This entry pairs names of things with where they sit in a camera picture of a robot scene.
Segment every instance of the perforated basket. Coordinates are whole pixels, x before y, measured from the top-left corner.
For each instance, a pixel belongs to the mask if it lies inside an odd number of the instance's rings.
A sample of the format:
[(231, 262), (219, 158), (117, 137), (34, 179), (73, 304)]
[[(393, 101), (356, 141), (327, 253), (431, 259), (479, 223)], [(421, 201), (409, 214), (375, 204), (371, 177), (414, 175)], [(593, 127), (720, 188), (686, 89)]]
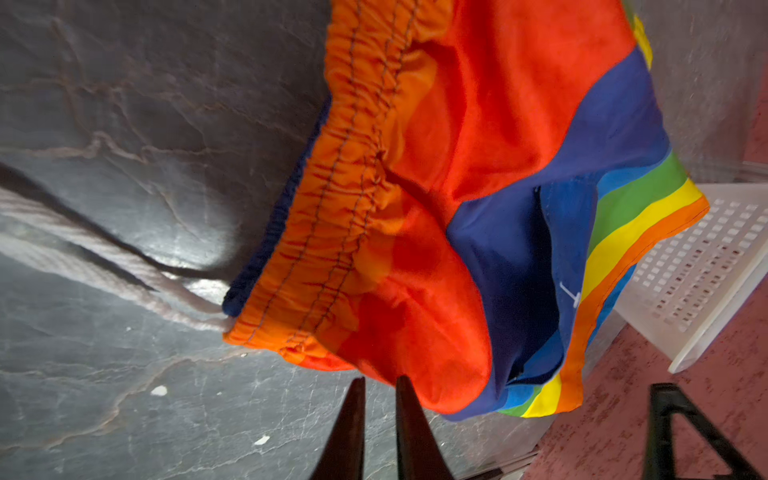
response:
[(691, 366), (768, 272), (768, 184), (704, 184), (701, 222), (657, 244), (616, 311), (672, 359)]

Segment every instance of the white rope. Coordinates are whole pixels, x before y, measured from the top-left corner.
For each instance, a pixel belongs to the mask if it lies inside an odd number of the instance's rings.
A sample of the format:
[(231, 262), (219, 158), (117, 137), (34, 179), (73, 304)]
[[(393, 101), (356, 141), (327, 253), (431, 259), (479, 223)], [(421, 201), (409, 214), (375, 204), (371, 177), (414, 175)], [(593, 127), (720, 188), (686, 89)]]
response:
[(180, 323), (195, 330), (228, 332), (233, 325), (229, 318), (201, 321), (173, 308), (145, 288), (133, 285), (98, 265), (47, 247), (9, 237), (0, 233), (0, 253), (11, 257), (35, 270), (55, 273), (76, 282), (112, 293), (124, 300), (136, 303), (166, 320)]
[(118, 265), (148, 286), (171, 295), (202, 313), (221, 313), (221, 307), (195, 295), (181, 283), (165, 276), (146, 260), (99, 237), (45, 205), (0, 187), (0, 214), (20, 220), (68, 242), (90, 250)]

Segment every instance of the white spot on marble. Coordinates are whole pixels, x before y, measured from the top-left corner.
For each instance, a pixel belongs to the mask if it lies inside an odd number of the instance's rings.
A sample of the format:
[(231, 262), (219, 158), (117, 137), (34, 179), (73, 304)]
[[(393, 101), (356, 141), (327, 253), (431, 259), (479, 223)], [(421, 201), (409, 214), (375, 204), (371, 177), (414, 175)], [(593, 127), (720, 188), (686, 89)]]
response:
[(156, 386), (149, 392), (149, 394), (154, 396), (166, 396), (168, 394), (168, 389), (165, 385)]

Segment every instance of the yellow stripe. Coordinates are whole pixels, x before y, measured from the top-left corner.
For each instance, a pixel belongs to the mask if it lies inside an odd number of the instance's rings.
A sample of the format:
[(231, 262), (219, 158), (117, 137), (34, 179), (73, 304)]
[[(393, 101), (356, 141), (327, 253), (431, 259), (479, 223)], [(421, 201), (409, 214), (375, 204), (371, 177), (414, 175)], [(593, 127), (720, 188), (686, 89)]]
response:
[(605, 237), (587, 259), (581, 298), (587, 298), (592, 293), (592, 290), (614, 269), (629, 247), (637, 242), (646, 230), (699, 198), (701, 198), (701, 192), (689, 178), (682, 187), (648, 205), (634, 220)]
[(650, 70), (650, 64), (654, 62), (654, 52), (650, 49), (648, 37), (645, 36), (645, 27), (637, 15), (632, 19), (632, 24), (634, 39), (637, 40), (637, 46), (640, 47), (640, 50), (643, 52), (645, 64), (648, 66), (648, 70)]
[(541, 387), (541, 391), (536, 396), (531, 406), (524, 414), (520, 415), (524, 419), (532, 417), (545, 417), (552, 415), (558, 409), (560, 401), (560, 391), (563, 388), (563, 382), (560, 380), (560, 374), (557, 374), (552, 380)]

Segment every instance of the gray marble surface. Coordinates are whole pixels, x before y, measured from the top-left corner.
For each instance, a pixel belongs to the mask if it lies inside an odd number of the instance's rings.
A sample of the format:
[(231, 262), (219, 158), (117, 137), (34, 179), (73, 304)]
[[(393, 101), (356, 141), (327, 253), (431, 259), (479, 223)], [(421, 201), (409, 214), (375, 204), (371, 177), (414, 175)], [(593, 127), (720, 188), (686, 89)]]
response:
[[(747, 17), (761, 11), (703, 3), (638, 11), (664, 38), (652, 39), (654, 77), (676, 146), (696, 160), (703, 135), (733, 163), (748, 109), (729, 108), (730, 91), (754, 76), (764, 33)], [(670, 15), (699, 23), (686, 36)], [(739, 30), (708, 33), (723, 18)], [(327, 0), (0, 2), (0, 184), (219, 301), (327, 95), (328, 19)], [(697, 42), (719, 42), (714, 60), (691, 53)], [(0, 231), (83, 254), (10, 220)], [(591, 365), (622, 325), (601, 332)], [(352, 377), (227, 346), (0, 257), (0, 478), (307, 478)], [(394, 393), (368, 390), (366, 477), (395, 478)], [(457, 476), (531, 450), (551, 423), (429, 418)]]

